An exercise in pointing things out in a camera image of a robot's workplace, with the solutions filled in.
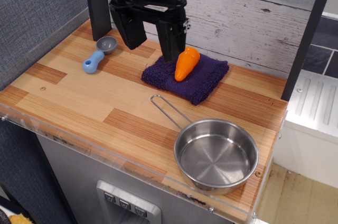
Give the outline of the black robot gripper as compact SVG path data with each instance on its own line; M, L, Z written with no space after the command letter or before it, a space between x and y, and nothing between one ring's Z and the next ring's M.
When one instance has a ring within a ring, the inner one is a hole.
M147 40L143 21L156 24L162 55L166 63L185 50L190 20L186 0L110 0L113 22L125 45L133 50Z

